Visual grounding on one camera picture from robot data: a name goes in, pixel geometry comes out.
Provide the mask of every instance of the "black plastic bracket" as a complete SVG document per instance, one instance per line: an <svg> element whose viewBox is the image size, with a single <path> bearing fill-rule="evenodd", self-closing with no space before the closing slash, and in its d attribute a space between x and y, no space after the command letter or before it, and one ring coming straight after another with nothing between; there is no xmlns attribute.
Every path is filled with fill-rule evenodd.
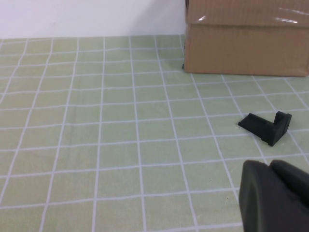
<svg viewBox="0 0 309 232"><path fill-rule="evenodd" d="M291 118L291 114L278 111L272 123L250 113L238 125L273 146L287 132Z"/></svg>

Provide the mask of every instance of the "white grid line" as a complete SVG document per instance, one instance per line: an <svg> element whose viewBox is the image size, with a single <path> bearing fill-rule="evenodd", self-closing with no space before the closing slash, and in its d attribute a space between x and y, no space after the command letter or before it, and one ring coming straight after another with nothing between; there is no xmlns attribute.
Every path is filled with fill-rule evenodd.
<svg viewBox="0 0 309 232"><path fill-rule="evenodd" d="M214 97L214 98L202 98L203 100L213 100L213 99L231 99L232 97ZM191 99L172 99L169 100L170 102L182 102L182 101L196 101L199 100L198 98L191 98ZM160 101L138 101L136 104L144 104L144 103L167 103L166 100L160 100ZM121 103L104 103L103 105L133 105L134 102L121 102ZM51 109L51 108L59 108L59 107L64 107L64 105L52 105L52 106L39 106L39 107L34 107L34 109ZM93 106L100 106L100 104L69 104L69 107L93 107ZM30 110L31 108L3 108L0 109L1 111L11 111L11 110ZM288 112L293 112L293 111L308 111L308 109L291 109L291 110L285 110ZM256 113L273 113L273 110L267 110L267 111L257 111ZM236 116L240 114L222 114L222 115L210 115L209 117L212 116Z"/></svg>
<svg viewBox="0 0 309 232"><path fill-rule="evenodd" d="M284 78L285 82L288 84L288 86L293 90L293 92L296 94L296 96L298 97L298 99L303 103L303 105L309 110L309 106L304 102L304 100L299 96L299 93L295 91L294 87L287 81L286 78ZM296 144L297 148L304 154L303 149L300 147L300 145L298 144L298 142L296 141L293 133L291 133L291 130L289 131L289 135L291 136L291 138L293 139L294 143ZM307 162L308 166L309 166L309 158L304 155L305 161Z"/></svg>
<svg viewBox="0 0 309 232"><path fill-rule="evenodd" d="M27 44L28 44L28 43L25 43L24 52L25 52L26 49L27 49ZM41 79L40 79L40 83L39 83L38 89L40 88L42 81L43 81L43 75L42 75L42 77L41 77ZM19 142L18 142L18 145L17 145L17 149L16 149L16 151L15 151L15 153L14 153L14 156L13 156L13 159L12 159L12 162L11 162L11 165L10 165L10 168L9 168L9 171L8 171L7 178L5 179L5 183L4 183L4 186L3 186L3 188L2 188L1 195L0 195L0 205L1 205L2 200L3 200L3 196L4 196L4 193L5 193L6 187L7 187L8 183L9 183L10 175L11 175L12 170L13 170L13 166L14 166L14 163L15 163L15 160L16 160L16 157L17 157L17 154L18 154L18 150L20 149L20 146L21 146L21 144L22 144L22 142L23 142L23 138L24 138L24 135L25 135L25 132L26 132L26 128L27 128L28 123L29 123L29 121L30 121L30 116L31 116L31 113L32 113L32 109L33 109L33 107L34 107L34 105L35 105L37 96L38 96L38 94L36 94L36 95L34 96L34 99L33 99L33 102L32 102L32 107L31 107L31 109L29 110L29 113L28 113L28 116L27 116L27 119L26 119L25 126L24 126L23 131L22 131L22 133L21 133L21 135L20 135Z"/></svg>
<svg viewBox="0 0 309 232"><path fill-rule="evenodd" d="M180 70L173 70L173 71L162 71L163 73L183 73L183 71L180 71ZM161 74L161 72L137 72L135 73L137 75L139 74ZM90 73L90 74L75 74L75 76L80 76L80 77L83 77L83 76L100 76L101 73ZM118 76L126 76L126 75L132 75L131 72L123 72L123 73L105 73L105 76L114 76L114 75L118 75ZM14 76L13 78L16 78L16 79L21 79L21 78L40 78L41 76ZM45 76L45 78L66 78L66 77L72 77L72 75L62 75L62 76ZM0 79L9 79L10 77L0 77ZM264 81L264 80L281 80L282 78L280 77L267 77L267 78L259 78L258 81ZM246 79L243 79L243 80L229 80L229 81L226 81L227 83L233 83L233 82L252 82L253 80L246 80ZM202 85L202 84L220 84L222 83L221 82L199 82L199 83L196 83L197 85Z"/></svg>
<svg viewBox="0 0 309 232"><path fill-rule="evenodd" d="M223 163L223 166L224 166L226 175L227 175L228 180L229 180L229 182L230 182L230 185L231 185L231 187L232 187L232 190L233 190L235 199L236 199L236 201L237 201L237 203L238 203L238 202L239 202L239 201L238 201L238 195L237 195L237 192L236 192L236 189L235 189L235 186L234 186L234 183L233 183L231 174L230 174L230 172L229 172L229 170L228 170L226 161L225 161L224 156L223 156L223 154L222 154L222 151L221 151L221 149L220 149L218 140L217 140L217 138L216 138L216 135L215 135L215 132L214 132L213 127L212 127L212 125L211 125L210 119L209 119L209 117L208 117L208 114L207 114L205 105L204 105L204 103L203 103L203 100L202 100L201 95L200 95L200 93L199 93L199 90L198 90L198 88L197 88L195 79L194 79L194 77L193 77L192 74L190 74L190 75L191 75L191 79L192 79L192 81L193 81L193 83L194 83L194 85L195 85L195 91L197 92L197 95L198 95L198 97L199 97L200 104L201 104L201 106L202 106L202 108L203 108L203 112L204 112L205 117L206 117L206 121L207 121L208 126L209 126L209 128L210 128L210 130L211 130L212 137L213 137L213 139L214 139L214 141L215 141L215 144L216 144L216 147L217 147L217 151L218 151L218 153L219 153L219 155L220 155L220 158L221 158L221 161L222 161L222 163Z"/></svg>
<svg viewBox="0 0 309 232"><path fill-rule="evenodd" d="M224 82L218 82L218 83L203 83L203 84L197 84L199 85L207 85L207 84L224 84ZM173 84L173 85L166 85L167 87L176 87L176 86L193 86L194 84ZM156 86L138 86L136 88L155 88L155 87L164 87L163 85L156 85ZM92 91L92 90L100 90L101 88L72 88L72 91ZM104 89L110 89L110 90L118 90L118 89L133 89L133 87L105 87ZM55 90L39 90L39 93L52 93L52 92L67 92L69 91L68 88L66 89L55 89ZM36 93L37 91L35 90L24 90L24 91L12 91L12 92L4 92L2 93L4 95L10 95L10 94L23 94L23 93ZM309 91L302 91L299 92L300 94L302 93L309 93ZM262 97L262 96L274 96L274 95L295 95L295 93L268 93L268 94L253 94L253 95L237 95L234 96L234 98L248 98L248 97ZM224 98L232 98L228 96L224 97L207 97L207 98L202 98L202 99L224 99ZM192 99L184 99L185 100L197 100L197 98L192 98Z"/></svg>
<svg viewBox="0 0 309 232"><path fill-rule="evenodd" d="M103 38L103 48L105 49L105 38ZM103 70L105 68L105 51L103 52ZM104 74L102 75L101 80L101 104L100 104L100 122L98 129L98 148L97 148L97 163L96 163L96 180L95 180L95 189L94 189L94 200L93 200L93 212L92 212L92 226L91 231L96 231L96 218L97 218L97 200L98 200L98 182L99 182L99 169L100 169L100 155L101 155L101 133L102 133L102 118L103 118L103 90L104 90Z"/></svg>
<svg viewBox="0 0 309 232"><path fill-rule="evenodd" d="M26 43L25 43L24 52L23 52L23 54L21 55L21 57L20 57L20 59L19 59L17 65L16 65L14 71L12 72L12 75L10 76L8 83L6 84L6 87L5 87L4 92L2 93L2 96L1 96L1 99L0 99L0 105L2 104L2 101L3 101L4 97L5 97L5 95L7 94L7 91L8 91L8 89L9 89L10 85L11 85L12 78L13 78L13 76L15 76L15 73L16 73L16 71L17 71L19 65L20 65L20 61L22 60L22 58L23 58L24 55L25 55L25 52L26 52L26 49L27 49L27 45L28 45L28 39L27 39L27 41L26 41Z"/></svg>
<svg viewBox="0 0 309 232"><path fill-rule="evenodd" d="M308 131L305 130L292 130L291 132L299 132L299 131ZM193 140L193 139L207 139L207 138L228 138L228 137L242 137L242 136L253 136L253 134L243 133L243 134L225 134L225 135L206 135L206 136L196 136L196 137L187 137L187 138L178 138L177 140ZM176 139L152 139L152 140L140 140L140 143L148 143L148 142L164 142L164 141L176 141ZM101 145L124 145L124 144L136 144L137 141L123 141L123 142L110 142L110 143L101 143ZM81 146L95 146L95 144L75 144L75 145L61 145L60 148L73 148L73 147L81 147ZM20 148L18 151L30 151L30 150L45 150L45 149L55 149L58 146L42 146L42 147L27 147ZM0 152L15 152L16 149L0 149Z"/></svg>
<svg viewBox="0 0 309 232"><path fill-rule="evenodd" d="M154 36L154 43L155 43L155 47L157 48L156 36ZM185 188L186 188L186 192L187 192L187 196L188 196L188 200L189 200L189 205L190 205L190 210L191 210L191 214L192 214L192 218L193 218L193 222L194 222L195 231L198 232L197 216L195 214L193 203L192 203L192 198L191 198L191 195L190 195L190 192L189 192L190 188L189 188L187 176L186 176L184 165L183 165L183 157L182 157L182 153L181 153L180 146L179 146L175 122L174 122L174 119L173 119L172 109L171 109L171 106L170 106L170 103L169 103L169 95L168 95L167 87L165 85L166 83L165 83L164 75L163 75L163 72L162 72L162 67L161 67L161 62L160 62L158 50L156 51L156 55L157 55L157 58L159 60L159 67L160 67L160 71L161 71L162 82L163 82L163 85L164 85L164 92L165 92L165 96L166 96L167 104L168 104L168 108L169 108L169 116L170 116L172 127L173 127L173 133L174 133L174 137L175 137L177 152L178 152L178 156L179 156L179 160L180 160L181 168L182 168L182 173L183 173L183 181L184 181L184 184L185 184Z"/></svg>
<svg viewBox="0 0 309 232"><path fill-rule="evenodd" d="M223 116L239 116L240 114L230 114L230 115L211 115L209 118L214 117L223 117ZM189 117L173 117L172 119L198 119L198 118L206 118L205 116L189 116ZM168 121L170 117L164 118L150 118L150 119L137 119L138 122L152 122L152 121ZM118 124L118 123L135 123L135 120L119 120L119 121L102 121L102 122L84 122L84 123L65 123L65 126L91 126L91 125L100 125L100 124ZM38 128L49 128L49 127L57 127L62 126L62 123L57 124L45 124L45 125L37 125L37 126L27 126L26 129L38 129ZM24 127L0 127L0 131L6 130L18 130L23 129ZM293 132L296 131L309 131L309 129L294 129L291 130Z"/></svg>
<svg viewBox="0 0 309 232"><path fill-rule="evenodd" d="M77 39L76 61L77 61L77 57L78 57L78 51L79 51L79 39ZM72 88L72 86L73 86L73 81L74 81L74 75L73 75L73 78L71 80L70 88ZM59 152L60 152L60 146L61 146L61 142L62 142L62 135L63 135L65 122L66 122L66 118L67 118L70 95L71 95L71 90L69 90L69 94L68 94L68 98L67 98L67 104L66 104L66 108L65 108L65 111L64 111L64 116L63 116L63 120L62 120L62 126L61 126L61 130L60 130L59 141L58 141L58 148L57 148L57 151L56 151L56 156L55 156L54 165L53 165L53 171L52 171L50 182L49 182L49 187L48 187L48 192L47 192L47 197L46 197L46 203L45 203L44 210L43 210L43 213L42 213L42 220L41 220L39 232L43 231L46 211L47 211L48 203L49 203L50 197L51 197L53 180L54 180L54 176L55 176L55 170L56 170L57 161L58 161Z"/></svg>
<svg viewBox="0 0 309 232"><path fill-rule="evenodd" d="M280 158L288 158L288 157L302 157L304 155L308 155L309 153L298 153L298 154L289 154L289 155L275 155L275 156L267 156L266 159L280 159ZM225 161L237 161L237 160L258 160L261 156L255 157L236 157L236 158L225 158ZM204 161L184 161L183 165L191 165L191 164L206 164L206 163L217 163L222 162L221 159L210 159ZM141 165L133 165L133 166L119 166L119 167L105 167L99 168L99 172L103 171L115 171L115 170L126 170L126 169L135 169L139 168L149 168L149 167L169 167L169 166L180 166L181 163L154 163L154 164L141 164ZM66 173L88 173L88 172L96 172L96 168L93 169L71 169L71 170L58 170L55 172L44 172L44 173L28 173L28 174L12 174L10 178L18 178L18 177L29 177L29 176L42 176L42 175L51 175L54 174L66 174ZM0 179L7 178L7 175L0 175Z"/></svg>
<svg viewBox="0 0 309 232"><path fill-rule="evenodd" d="M158 50L180 50L181 47L159 47ZM124 50L124 51L129 51L130 48L108 48L105 49L105 51L118 51L118 50ZM132 48L133 51L139 51L139 50L154 50L155 48L151 48L151 47L140 47L140 48ZM95 50L81 50L80 53L83 52L104 52L104 49L95 49ZM76 51L65 51L65 52L54 52L52 51L52 54L67 54L67 53L76 53ZM16 56L20 56L21 54L4 54L4 55L0 55L0 57L16 57ZM49 53L26 53L27 56L35 56L35 55L49 55Z"/></svg>
<svg viewBox="0 0 309 232"><path fill-rule="evenodd" d="M183 58L171 58L171 59L161 59L161 61L167 61L167 60L183 60ZM154 62L158 61L157 59L134 59L133 62ZM102 63L124 63L127 62L129 63L129 59L124 59L124 60L110 60L110 61L78 61L76 62L77 64L102 64ZM63 61L63 62L52 62L48 63L48 66L56 66L56 65L61 65L61 64L74 64L74 61ZM44 64L22 64L19 65L19 67L40 67L40 66L45 66ZM16 67L16 65L4 65L0 66L0 68L13 68Z"/></svg>
<svg viewBox="0 0 309 232"><path fill-rule="evenodd" d="M227 88L229 94L230 94L231 97L232 97L233 103L235 104L235 106L236 106L238 112L240 113L240 115L242 116L242 118L244 118L244 114L242 113L242 111L241 111L239 105L237 104L237 101L236 101L235 98L234 98L234 95L233 95L233 93L232 93L231 88L230 88L229 85L226 83L224 75L221 75L221 76L222 76L223 82L225 83L225 86L226 86L226 88ZM257 149L259 150L259 152L260 152L260 154L261 154L262 159L263 159L264 162L267 164L267 160L266 160L266 158L264 157L263 151L262 151L262 149L261 149L259 143L257 142L255 136L253 136L253 140L254 140L254 144L256 145Z"/></svg>
<svg viewBox="0 0 309 232"><path fill-rule="evenodd" d="M190 191L191 194L201 194L201 193L213 193L213 192L228 192L232 191L232 188L218 188L218 189L209 189L209 190L193 190ZM144 194L145 197L165 197L165 196L174 196L174 195L185 195L187 191L179 191L179 192L167 192L167 193L152 193L152 194ZM122 196L122 197L100 197L97 198L97 201L118 201L118 200L127 200L127 199L135 199L141 198L142 195L130 195L130 196ZM65 201L65 202L49 202L47 205L63 205L63 204L71 204L71 203L81 203L81 202L88 202L94 201L94 198L87 198L87 199L80 199L80 200L73 200L73 201ZM14 209L14 208L30 208L30 207L40 207L46 206L45 203L37 203L37 204L25 204L25 205L9 205L9 206L1 206L0 210L2 209Z"/></svg>
<svg viewBox="0 0 309 232"><path fill-rule="evenodd" d="M134 115L135 115L135 130L137 137L137 153L139 159L139 175L140 175L140 194L141 194L141 209L142 209L142 218L143 218L143 231L147 231L147 219L146 219L146 209L145 209L145 198L144 198L144 181L141 168L141 155L140 155L140 133L139 133L139 122L138 122L138 113L137 113L137 104L136 104L136 91L135 91L135 78L134 78L134 65L132 58L132 42L131 37L129 37L129 47L130 47L130 59L131 59L131 69L132 69L132 85L133 85L133 99L134 99Z"/></svg>

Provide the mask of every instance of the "cardboard box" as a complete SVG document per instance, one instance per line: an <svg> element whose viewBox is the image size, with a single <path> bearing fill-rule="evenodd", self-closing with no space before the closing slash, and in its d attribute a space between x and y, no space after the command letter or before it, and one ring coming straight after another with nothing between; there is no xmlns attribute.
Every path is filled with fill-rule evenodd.
<svg viewBox="0 0 309 232"><path fill-rule="evenodd" d="M308 75L308 0L186 0L186 6L186 72Z"/></svg>

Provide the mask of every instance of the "green grid mat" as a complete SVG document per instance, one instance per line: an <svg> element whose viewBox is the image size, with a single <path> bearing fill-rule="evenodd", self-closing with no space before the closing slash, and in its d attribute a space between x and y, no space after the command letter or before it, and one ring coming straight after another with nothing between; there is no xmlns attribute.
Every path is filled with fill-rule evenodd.
<svg viewBox="0 0 309 232"><path fill-rule="evenodd" d="M183 44L0 41L0 231L241 232L245 160L309 171L309 79L183 73ZM274 147L237 126L278 110Z"/></svg>

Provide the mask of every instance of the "black object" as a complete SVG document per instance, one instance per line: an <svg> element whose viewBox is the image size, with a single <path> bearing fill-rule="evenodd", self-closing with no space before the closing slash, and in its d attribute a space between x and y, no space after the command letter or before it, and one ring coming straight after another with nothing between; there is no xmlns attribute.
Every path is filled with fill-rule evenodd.
<svg viewBox="0 0 309 232"><path fill-rule="evenodd" d="M308 232L309 174L282 160L247 160L239 205L244 232Z"/></svg>
<svg viewBox="0 0 309 232"><path fill-rule="evenodd" d="M272 123L250 113L238 125L273 146L287 132L291 118L291 114L278 111L275 121Z"/></svg>

